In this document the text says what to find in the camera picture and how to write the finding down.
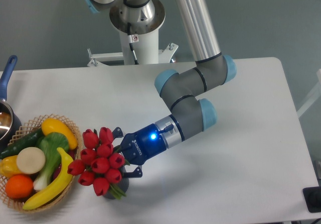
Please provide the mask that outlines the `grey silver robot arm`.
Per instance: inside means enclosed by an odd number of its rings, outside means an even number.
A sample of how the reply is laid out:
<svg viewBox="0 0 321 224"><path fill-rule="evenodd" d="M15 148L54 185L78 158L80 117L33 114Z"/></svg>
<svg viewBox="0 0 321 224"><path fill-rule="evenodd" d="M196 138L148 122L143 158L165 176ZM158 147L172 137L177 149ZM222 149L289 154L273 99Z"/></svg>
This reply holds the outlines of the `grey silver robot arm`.
<svg viewBox="0 0 321 224"><path fill-rule="evenodd" d="M178 49L170 43L158 47L158 31L165 21L159 0L85 0L92 13L109 11L112 25L120 34L118 53L89 54L89 66L122 61L126 65L170 63ZM122 137L118 151L136 166L123 172L125 178L142 176L142 165L150 158L203 132L217 121L217 113L207 99L197 96L232 80L237 72L233 59L223 55L205 0L175 0L195 66L183 73L170 69L160 73L154 85L169 116Z"/></svg>

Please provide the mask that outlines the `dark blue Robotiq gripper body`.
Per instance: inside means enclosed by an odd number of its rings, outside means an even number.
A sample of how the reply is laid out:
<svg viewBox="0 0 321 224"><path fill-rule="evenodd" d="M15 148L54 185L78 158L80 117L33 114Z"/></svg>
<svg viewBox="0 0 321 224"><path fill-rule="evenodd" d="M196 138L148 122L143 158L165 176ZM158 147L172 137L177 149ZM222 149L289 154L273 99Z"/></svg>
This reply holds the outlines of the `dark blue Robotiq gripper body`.
<svg viewBox="0 0 321 224"><path fill-rule="evenodd" d="M126 134L120 144L120 151L124 158L134 165L143 165L148 159L166 149L166 143L155 124Z"/></svg>

